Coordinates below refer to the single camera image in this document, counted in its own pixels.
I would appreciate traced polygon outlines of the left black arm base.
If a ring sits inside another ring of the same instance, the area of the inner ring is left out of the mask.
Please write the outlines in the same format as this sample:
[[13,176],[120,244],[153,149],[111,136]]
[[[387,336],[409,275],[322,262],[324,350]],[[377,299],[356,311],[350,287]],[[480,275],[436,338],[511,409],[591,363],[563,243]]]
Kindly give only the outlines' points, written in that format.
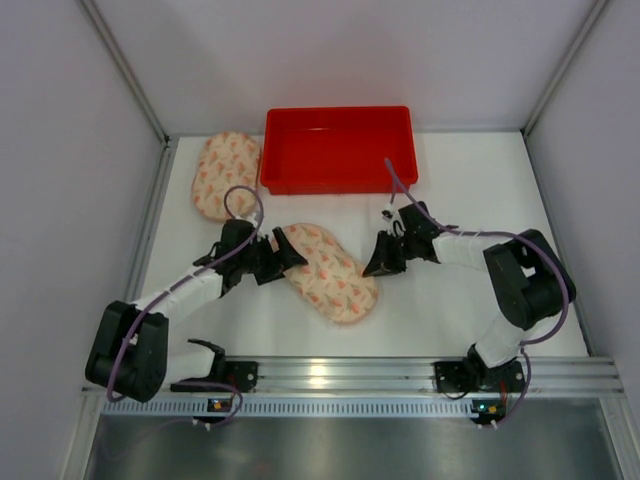
[[170,385],[172,392],[227,392],[231,386],[247,393],[257,385],[259,363],[255,361],[215,361],[207,376],[192,377]]

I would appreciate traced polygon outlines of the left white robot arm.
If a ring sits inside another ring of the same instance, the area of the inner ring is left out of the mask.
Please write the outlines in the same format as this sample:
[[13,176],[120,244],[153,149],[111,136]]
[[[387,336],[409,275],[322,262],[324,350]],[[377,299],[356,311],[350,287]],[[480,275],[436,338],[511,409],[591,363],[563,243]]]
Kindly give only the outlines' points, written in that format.
[[225,350],[191,339],[190,351],[173,354],[172,331],[222,299],[244,276],[264,285],[307,263],[282,228],[263,235],[254,222],[226,221],[211,250],[175,283],[132,303],[106,306],[85,366],[86,380],[106,388],[112,402],[147,402],[163,388],[222,390],[228,378]]

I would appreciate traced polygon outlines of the pink floral laundry bag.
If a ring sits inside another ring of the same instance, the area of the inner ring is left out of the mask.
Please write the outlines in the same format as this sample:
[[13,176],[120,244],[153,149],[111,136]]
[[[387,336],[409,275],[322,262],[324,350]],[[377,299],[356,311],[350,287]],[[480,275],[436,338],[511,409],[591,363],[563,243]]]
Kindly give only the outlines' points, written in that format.
[[373,311],[379,298],[376,281],[363,275],[364,265],[335,235],[309,223],[288,225],[283,232],[307,261],[288,269],[285,278],[319,314],[332,323],[350,325]]
[[245,216],[256,205],[253,195],[244,189],[224,197],[230,188],[257,186],[261,147],[243,132],[222,132],[208,138],[198,156],[197,170],[191,186],[191,198],[199,213],[211,221],[223,222],[231,214]]

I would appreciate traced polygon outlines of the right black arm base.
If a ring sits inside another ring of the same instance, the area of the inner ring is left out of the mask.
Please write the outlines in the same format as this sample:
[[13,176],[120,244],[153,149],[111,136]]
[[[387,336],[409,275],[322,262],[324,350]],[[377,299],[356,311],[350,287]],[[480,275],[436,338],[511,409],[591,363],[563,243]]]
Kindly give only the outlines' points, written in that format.
[[450,399],[475,393],[521,393],[525,387],[525,374],[517,360],[492,369],[468,359],[439,361],[434,372],[436,391]]

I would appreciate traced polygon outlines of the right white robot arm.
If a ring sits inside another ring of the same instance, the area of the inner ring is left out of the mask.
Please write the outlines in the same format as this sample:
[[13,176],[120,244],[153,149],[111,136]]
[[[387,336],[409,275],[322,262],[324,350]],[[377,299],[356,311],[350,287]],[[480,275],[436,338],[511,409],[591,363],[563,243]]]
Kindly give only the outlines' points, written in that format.
[[520,234],[460,232],[435,221],[422,201],[397,212],[387,209],[383,216],[390,228],[378,232],[365,277],[403,273],[414,259],[489,276],[499,314],[470,347],[466,360],[473,366],[494,370],[508,364],[530,343],[530,330],[546,318],[566,316],[576,298],[572,278],[536,229]]

